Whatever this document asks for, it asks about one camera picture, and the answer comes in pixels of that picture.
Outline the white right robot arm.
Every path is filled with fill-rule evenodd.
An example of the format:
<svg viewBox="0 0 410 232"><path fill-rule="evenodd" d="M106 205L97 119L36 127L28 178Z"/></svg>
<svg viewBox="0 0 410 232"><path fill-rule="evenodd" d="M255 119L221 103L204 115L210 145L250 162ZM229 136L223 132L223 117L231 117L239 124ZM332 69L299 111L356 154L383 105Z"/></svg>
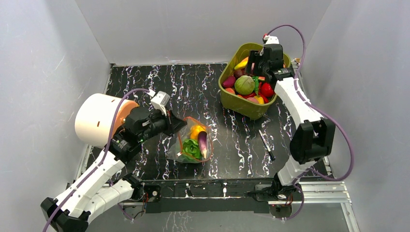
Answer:
<svg viewBox="0 0 410 232"><path fill-rule="evenodd" d="M287 107L296 126L289 145L290 156L275 174L272 184L258 184L248 195L258 201L285 200L300 190L298 182L311 166L331 153L336 126L309 107L307 97L298 88L294 70L283 67L280 44L265 44L260 51L251 50L246 71L265 78Z"/></svg>

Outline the yellow bell pepper toy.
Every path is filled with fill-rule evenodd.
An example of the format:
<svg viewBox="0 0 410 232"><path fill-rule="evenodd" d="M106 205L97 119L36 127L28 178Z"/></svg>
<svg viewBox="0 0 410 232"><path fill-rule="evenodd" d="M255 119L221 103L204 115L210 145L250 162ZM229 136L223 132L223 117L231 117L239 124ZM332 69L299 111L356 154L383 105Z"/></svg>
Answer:
<svg viewBox="0 0 410 232"><path fill-rule="evenodd" d="M199 124L196 124L196 125L192 126L191 129L190 129L190 139L193 139L193 140L197 141L198 140L198 135L202 131L206 131L205 126L202 126L202 125L199 125Z"/></svg>

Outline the olive green plastic bin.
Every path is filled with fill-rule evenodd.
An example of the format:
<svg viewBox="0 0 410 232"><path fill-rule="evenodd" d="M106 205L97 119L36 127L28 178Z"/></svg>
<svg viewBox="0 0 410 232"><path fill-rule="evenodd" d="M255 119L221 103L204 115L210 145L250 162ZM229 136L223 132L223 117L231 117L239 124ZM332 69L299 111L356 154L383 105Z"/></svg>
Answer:
<svg viewBox="0 0 410 232"><path fill-rule="evenodd" d="M226 109L230 109L244 116L247 116L252 120L257 120L261 118L267 112L270 105L272 105L272 103L276 100L277 94L279 93L279 91L275 89L276 86L272 87L275 94L273 97L268 98L269 103L259 104L254 98L244 99L239 93L236 92L234 86L232 88L236 92L235 95L225 91L225 88L223 88L221 84L223 81L226 80L228 76L233 76L233 72L235 71L234 67L238 63L244 60L248 60L248 56L251 50L261 51L262 48L263 48L263 45L256 44L256 43L246 43L240 46L219 77L220 100L221 100L222 106ZM289 68L290 63L284 60L283 67ZM244 75L253 77L253 75L246 73L245 68L242 69L242 71ZM265 81L265 78L262 76L259 76L259 79L260 79L260 86L259 86L260 88L263 83L266 83L266 81Z"/></svg>

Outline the green cabbage toy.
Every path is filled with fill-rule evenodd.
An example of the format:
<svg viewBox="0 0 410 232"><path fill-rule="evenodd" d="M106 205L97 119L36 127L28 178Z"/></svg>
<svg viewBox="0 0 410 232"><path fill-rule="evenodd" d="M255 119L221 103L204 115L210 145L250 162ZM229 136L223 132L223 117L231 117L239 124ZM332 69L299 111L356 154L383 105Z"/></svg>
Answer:
<svg viewBox="0 0 410 232"><path fill-rule="evenodd" d="M252 77L248 75L243 75L239 77L234 84L234 88L236 92L239 93L240 95L251 94L254 91L254 87L255 87L255 82L252 79Z"/></svg>

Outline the clear zip top bag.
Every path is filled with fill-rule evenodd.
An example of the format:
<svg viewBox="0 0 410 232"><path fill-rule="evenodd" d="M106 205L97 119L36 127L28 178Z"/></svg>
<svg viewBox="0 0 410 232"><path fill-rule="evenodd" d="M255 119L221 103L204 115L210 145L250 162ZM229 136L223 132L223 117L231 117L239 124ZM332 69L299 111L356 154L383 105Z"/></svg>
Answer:
<svg viewBox="0 0 410 232"><path fill-rule="evenodd" d="M176 142L169 148L166 158L179 163L204 163L213 154L211 128L192 117L177 134Z"/></svg>

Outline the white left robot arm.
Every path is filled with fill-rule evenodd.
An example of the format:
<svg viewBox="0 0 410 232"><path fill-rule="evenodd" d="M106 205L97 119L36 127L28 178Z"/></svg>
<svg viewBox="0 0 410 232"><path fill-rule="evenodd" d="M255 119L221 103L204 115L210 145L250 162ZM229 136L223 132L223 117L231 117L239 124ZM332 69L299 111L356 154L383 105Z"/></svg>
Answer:
<svg viewBox="0 0 410 232"><path fill-rule="evenodd" d="M104 184L142 151L142 143L161 133L173 136L186 125L169 109L133 108L96 161L63 193L42 201L47 220L43 230L52 226L58 232L84 232L96 217L116 204L142 200L145 184L132 174L109 188Z"/></svg>

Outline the dark brown round toy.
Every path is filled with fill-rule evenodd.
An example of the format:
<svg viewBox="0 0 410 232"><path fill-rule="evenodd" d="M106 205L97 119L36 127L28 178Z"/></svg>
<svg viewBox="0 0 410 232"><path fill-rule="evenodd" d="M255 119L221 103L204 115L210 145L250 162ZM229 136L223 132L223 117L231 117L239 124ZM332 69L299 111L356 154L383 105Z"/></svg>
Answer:
<svg viewBox="0 0 410 232"><path fill-rule="evenodd" d="M243 73L242 70L235 70L235 71L233 72L233 76L234 76L236 79L240 78L240 77L243 76L243 75L244 75L244 73Z"/></svg>

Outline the black white pen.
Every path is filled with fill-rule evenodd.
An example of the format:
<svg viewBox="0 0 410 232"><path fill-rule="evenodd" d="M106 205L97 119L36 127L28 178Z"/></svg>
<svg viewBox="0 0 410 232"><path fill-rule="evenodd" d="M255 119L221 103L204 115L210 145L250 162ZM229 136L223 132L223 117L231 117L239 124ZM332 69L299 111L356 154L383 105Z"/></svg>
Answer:
<svg viewBox="0 0 410 232"><path fill-rule="evenodd" d="M274 157L274 155L273 155L273 153L272 153L272 150L270 149L270 146L269 146L267 140L264 138L264 135L263 135L262 131L261 131L261 130L258 130L258 133L259 133L260 138L261 138L261 140L262 140L262 142L263 142L263 144L264 144L264 146L265 146L266 151L268 152L268 155L269 155L269 157L270 157L270 160L271 160L271 161L275 161L275 157Z"/></svg>

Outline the yellow banana toy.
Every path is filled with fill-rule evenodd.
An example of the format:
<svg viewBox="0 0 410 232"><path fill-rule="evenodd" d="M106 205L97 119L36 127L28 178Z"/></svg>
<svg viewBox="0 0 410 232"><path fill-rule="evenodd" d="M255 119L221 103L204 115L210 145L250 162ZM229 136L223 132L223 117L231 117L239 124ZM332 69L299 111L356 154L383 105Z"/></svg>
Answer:
<svg viewBox="0 0 410 232"><path fill-rule="evenodd" d="M244 68L246 68L247 64L248 64L248 61L247 61L247 60L244 60L244 61L238 63L238 64L234 67L234 70L244 69Z"/></svg>

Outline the green chili pepper toy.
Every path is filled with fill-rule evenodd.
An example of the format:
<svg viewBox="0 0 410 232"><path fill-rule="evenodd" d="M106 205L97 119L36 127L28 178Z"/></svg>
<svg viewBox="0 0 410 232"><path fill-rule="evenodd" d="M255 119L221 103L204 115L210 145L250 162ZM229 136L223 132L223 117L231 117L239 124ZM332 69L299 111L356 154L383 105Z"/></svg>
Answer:
<svg viewBox="0 0 410 232"><path fill-rule="evenodd" d="M252 79L254 81L254 93L259 96L260 79L258 76L253 76Z"/></svg>

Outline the dark red beet toy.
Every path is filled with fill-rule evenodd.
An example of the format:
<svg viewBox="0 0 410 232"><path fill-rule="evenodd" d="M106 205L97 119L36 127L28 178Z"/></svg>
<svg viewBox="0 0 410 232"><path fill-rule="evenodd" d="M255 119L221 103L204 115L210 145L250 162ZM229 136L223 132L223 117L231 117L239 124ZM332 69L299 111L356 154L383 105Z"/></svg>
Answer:
<svg viewBox="0 0 410 232"><path fill-rule="evenodd" d="M236 82L236 78L234 76L228 76L225 81L222 82L223 88L232 88Z"/></svg>

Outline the pink peach toy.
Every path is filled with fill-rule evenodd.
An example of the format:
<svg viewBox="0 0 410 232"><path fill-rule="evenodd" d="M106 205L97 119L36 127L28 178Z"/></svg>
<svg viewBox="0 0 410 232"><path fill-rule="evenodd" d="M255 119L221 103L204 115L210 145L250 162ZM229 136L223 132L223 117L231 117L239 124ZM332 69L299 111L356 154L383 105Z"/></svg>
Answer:
<svg viewBox="0 0 410 232"><path fill-rule="evenodd" d="M236 94L235 90L233 88L226 88L225 91L231 93L231 94Z"/></svg>

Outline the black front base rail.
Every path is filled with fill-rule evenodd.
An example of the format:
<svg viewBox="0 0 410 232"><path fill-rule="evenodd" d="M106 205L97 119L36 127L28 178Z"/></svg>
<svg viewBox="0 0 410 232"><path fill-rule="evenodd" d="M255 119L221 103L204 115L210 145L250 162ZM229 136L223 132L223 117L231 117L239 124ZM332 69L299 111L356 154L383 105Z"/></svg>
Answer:
<svg viewBox="0 0 410 232"><path fill-rule="evenodd" d="M271 178L176 179L146 181L147 211L153 213L191 211L270 212L270 206L284 204L285 197L274 197Z"/></svg>

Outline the white orange cylinder roll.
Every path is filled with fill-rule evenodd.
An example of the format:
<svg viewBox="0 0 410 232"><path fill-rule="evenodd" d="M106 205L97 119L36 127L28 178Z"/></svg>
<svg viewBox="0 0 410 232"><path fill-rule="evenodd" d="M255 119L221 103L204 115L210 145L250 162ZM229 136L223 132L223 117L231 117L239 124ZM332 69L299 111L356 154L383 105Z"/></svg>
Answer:
<svg viewBox="0 0 410 232"><path fill-rule="evenodd" d="M87 98L75 118L75 132L80 140L88 145L103 148L107 144L108 133L113 119L113 133L125 123L130 111L139 105L124 100L118 113L114 116L121 98L96 93Z"/></svg>

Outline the green lettuce toy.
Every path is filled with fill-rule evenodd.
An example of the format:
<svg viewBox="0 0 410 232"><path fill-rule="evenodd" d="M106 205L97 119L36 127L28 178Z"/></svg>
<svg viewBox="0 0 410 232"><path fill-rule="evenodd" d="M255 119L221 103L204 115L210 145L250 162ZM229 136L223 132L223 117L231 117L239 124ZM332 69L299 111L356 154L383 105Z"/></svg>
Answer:
<svg viewBox="0 0 410 232"><path fill-rule="evenodd" d="M182 156L186 162L194 162L202 159L198 142L193 139L185 139L183 141Z"/></svg>

